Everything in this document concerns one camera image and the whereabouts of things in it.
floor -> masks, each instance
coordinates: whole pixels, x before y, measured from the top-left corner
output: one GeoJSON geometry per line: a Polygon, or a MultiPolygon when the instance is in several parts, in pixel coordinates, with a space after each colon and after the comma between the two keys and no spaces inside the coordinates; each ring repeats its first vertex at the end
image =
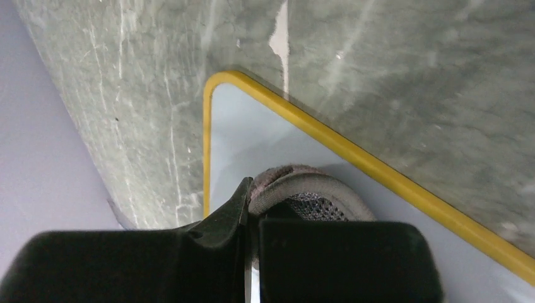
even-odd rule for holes
{"type": "Polygon", "coordinates": [[[203,86],[238,69],[535,257],[532,0],[15,4],[139,228],[201,218],[203,86]]]}

marble wall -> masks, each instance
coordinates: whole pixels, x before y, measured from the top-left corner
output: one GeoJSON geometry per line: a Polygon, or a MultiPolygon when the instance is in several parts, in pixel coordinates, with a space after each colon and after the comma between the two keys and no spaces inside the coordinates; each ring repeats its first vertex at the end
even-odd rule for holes
{"type": "Polygon", "coordinates": [[[531,0],[15,0],[114,203],[202,213],[202,92],[256,77],[535,256],[531,0]]]}

black plastic part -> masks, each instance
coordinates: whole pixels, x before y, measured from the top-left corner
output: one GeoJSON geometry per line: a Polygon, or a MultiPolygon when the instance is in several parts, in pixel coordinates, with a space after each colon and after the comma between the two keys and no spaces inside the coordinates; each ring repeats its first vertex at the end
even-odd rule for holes
{"type": "Polygon", "coordinates": [[[301,217],[292,210],[288,203],[278,203],[274,205],[267,211],[265,217],[302,220],[301,217]]]}
{"type": "Polygon", "coordinates": [[[260,222],[263,303],[442,302],[431,252],[412,225],[260,222]]]}
{"type": "Polygon", "coordinates": [[[38,235],[0,285],[0,302],[242,303],[251,182],[181,229],[38,235]]]}

yellow rubber strip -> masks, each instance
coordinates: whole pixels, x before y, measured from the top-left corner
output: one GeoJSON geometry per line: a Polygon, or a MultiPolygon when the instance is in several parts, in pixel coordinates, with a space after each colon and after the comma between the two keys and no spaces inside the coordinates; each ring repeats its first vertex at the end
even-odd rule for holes
{"type": "Polygon", "coordinates": [[[271,90],[238,71],[225,71],[214,74],[204,87],[204,216],[208,216],[210,209],[212,93],[222,83],[235,85],[466,242],[535,286],[535,259],[409,180],[378,158],[356,146],[350,140],[347,140],[271,90]]]}

white vein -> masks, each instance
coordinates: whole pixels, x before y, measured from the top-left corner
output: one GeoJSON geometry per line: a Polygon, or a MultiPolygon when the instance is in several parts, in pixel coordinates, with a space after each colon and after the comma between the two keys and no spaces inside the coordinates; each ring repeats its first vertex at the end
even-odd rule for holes
{"type": "Polygon", "coordinates": [[[122,79],[122,41],[124,40],[124,10],[123,0],[119,0],[119,7],[121,9],[121,28],[119,30],[119,79],[122,79]]]}
{"type": "Polygon", "coordinates": [[[133,203],[134,195],[132,194],[132,189],[130,187],[130,179],[128,179],[128,176],[130,175],[130,173],[134,172],[134,167],[132,166],[132,162],[130,162],[130,160],[128,159],[128,156],[126,155],[126,151],[123,148],[125,144],[124,144],[124,140],[122,139],[121,131],[119,130],[119,126],[117,125],[117,123],[114,124],[114,128],[115,128],[115,135],[118,139],[117,147],[119,147],[119,149],[122,151],[122,157],[121,157],[122,166],[124,167],[124,174],[125,174],[124,181],[126,183],[126,189],[128,190],[128,195],[129,195],[128,197],[129,206],[130,206],[130,209],[132,210],[132,215],[134,216],[134,222],[136,223],[136,226],[139,226],[138,216],[136,215],[136,210],[134,208],[134,203],[133,203]]]}
{"type": "Polygon", "coordinates": [[[288,57],[290,55],[290,46],[288,44],[288,0],[281,5],[277,14],[275,30],[269,38],[269,47],[273,50],[274,54],[281,58],[284,98],[288,100],[290,91],[288,84],[288,80],[290,79],[288,72],[288,57]]]}
{"type": "Polygon", "coordinates": [[[437,57],[438,52],[436,50],[431,50],[427,53],[427,65],[430,68],[436,68],[437,67],[437,57]]]}
{"type": "Polygon", "coordinates": [[[201,202],[200,202],[199,197],[202,194],[203,194],[202,191],[198,191],[196,193],[190,193],[190,194],[187,195],[187,197],[191,201],[191,204],[189,204],[189,205],[188,204],[181,204],[181,205],[177,205],[175,207],[175,219],[177,221],[177,226],[182,226],[183,223],[184,224],[189,223],[189,222],[181,222],[180,221],[180,216],[181,215],[185,216],[185,212],[186,211],[189,212],[189,218],[187,220],[189,220],[189,221],[193,220],[193,218],[195,217],[194,210],[196,208],[201,207],[201,202]]]}
{"type": "MultiPolygon", "coordinates": [[[[138,163],[141,163],[142,161],[141,161],[141,155],[140,154],[137,154],[137,158],[138,158],[138,163]]],[[[156,191],[154,191],[155,187],[152,184],[151,178],[149,178],[149,175],[147,174],[147,171],[143,168],[143,165],[139,166],[139,171],[145,176],[145,182],[144,182],[143,186],[145,187],[147,192],[151,192],[152,193],[154,199],[156,200],[156,205],[160,209],[160,212],[162,213],[162,215],[165,216],[165,211],[163,211],[163,208],[162,208],[162,204],[163,204],[162,200],[165,200],[165,199],[163,197],[161,197],[156,191]]]]}
{"type": "Polygon", "coordinates": [[[102,101],[104,112],[108,112],[108,107],[106,106],[106,101],[104,100],[104,92],[102,90],[102,67],[100,65],[100,60],[98,60],[97,43],[95,39],[95,27],[93,26],[93,21],[91,20],[91,16],[89,17],[89,22],[91,23],[91,31],[89,32],[90,40],[91,40],[91,44],[93,44],[93,53],[95,54],[95,59],[97,60],[97,66],[98,66],[98,73],[100,74],[100,82],[98,83],[98,87],[100,89],[100,100],[102,101]]]}
{"type": "MultiPolygon", "coordinates": [[[[75,92],[76,92],[76,97],[78,98],[78,101],[80,102],[80,105],[83,105],[83,102],[82,102],[82,99],[80,98],[80,93],[78,91],[78,88],[75,87],[74,88],[75,92]]],[[[93,142],[93,146],[95,146],[95,138],[99,140],[100,142],[100,146],[102,146],[102,148],[104,148],[104,144],[102,143],[102,140],[100,139],[100,136],[95,136],[95,134],[93,134],[93,130],[91,129],[91,126],[89,124],[89,120],[87,119],[87,114],[85,112],[85,110],[83,110],[83,107],[82,107],[82,114],[83,114],[83,117],[84,117],[84,121],[85,121],[85,124],[87,126],[87,129],[89,130],[89,134],[91,135],[90,136],[90,140],[93,142]]]]}
{"type": "Polygon", "coordinates": [[[520,189],[520,194],[535,194],[535,182],[522,187],[522,189],[520,189]]]}
{"type": "Polygon", "coordinates": [[[468,4],[466,4],[466,6],[455,16],[455,19],[465,21],[468,19],[468,16],[483,3],[485,3],[485,0],[469,0],[468,4]]]}
{"type": "Polygon", "coordinates": [[[85,59],[85,57],[87,57],[87,55],[91,52],[91,50],[88,50],[84,56],[82,57],[82,59],[80,59],[79,63],[82,63],[83,59],[85,59]]]}
{"type": "MultiPolygon", "coordinates": [[[[71,98],[68,98],[67,94],[65,93],[65,76],[63,74],[63,66],[60,65],[59,66],[59,78],[60,78],[60,87],[61,87],[61,93],[62,93],[62,98],[65,102],[65,105],[67,105],[67,103],[69,104],[69,106],[67,106],[67,110],[70,111],[72,110],[73,108],[73,102],[71,101],[71,98]]],[[[0,89],[0,100],[2,100],[2,96],[3,96],[3,93],[2,93],[2,89],[0,89]]],[[[73,118],[75,124],[76,124],[76,127],[78,129],[81,128],[81,122],[80,120],[78,119],[78,116],[74,117],[73,118]]]]}
{"type": "Polygon", "coordinates": [[[217,4],[218,4],[218,0],[212,0],[212,2],[210,3],[210,13],[208,15],[208,24],[206,25],[206,28],[204,29],[204,33],[201,36],[201,49],[204,51],[207,51],[208,47],[210,46],[210,43],[212,43],[212,34],[214,33],[216,17],[218,16],[218,14],[216,14],[217,4]]]}
{"type": "Polygon", "coordinates": [[[165,158],[165,162],[167,163],[167,170],[169,171],[169,176],[173,176],[173,172],[171,171],[171,162],[169,161],[169,158],[165,158]]]}
{"type": "Polygon", "coordinates": [[[326,84],[328,86],[327,89],[329,91],[329,96],[334,93],[336,87],[338,86],[338,83],[340,82],[342,67],[344,64],[343,56],[345,56],[353,48],[353,45],[357,43],[362,37],[362,33],[364,32],[368,19],[372,15],[371,11],[374,4],[375,0],[368,0],[364,4],[364,8],[360,13],[360,17],[356,23],[355,29],[352,31],[352,34],[344,43],[342,50],[337,53],[341,56],[340,59],[336,58],[335,56],[335,58],[331,61],[328,67],[329,74],[326,79],[326,84]]]}
{"type": "Polygon", "coordinates": [[[170,130],[170,141],[171,141],[171,151],[173,153],[173,166],[175,169],[175,182],[176,182],[176,188],[177,188],[177,198],[178,198],[178,204],[179,206],[182,204],[182,191],[180,190],[180,184],[179,184],[179,168],[177,166],[177,152],[175,150],[175,139],[174,139],[174,120],[175,120],[175,113],[173,110],[173,102],[171,99],[171,92],[169,90],[169,79],[167,78],[167,67],[165,66],[163,70],[163,80],[165,82],[165,89],[167,91],[167,97],[169,99],[169,110],[171,111],[171,126],[169,127],[170,130]]]}

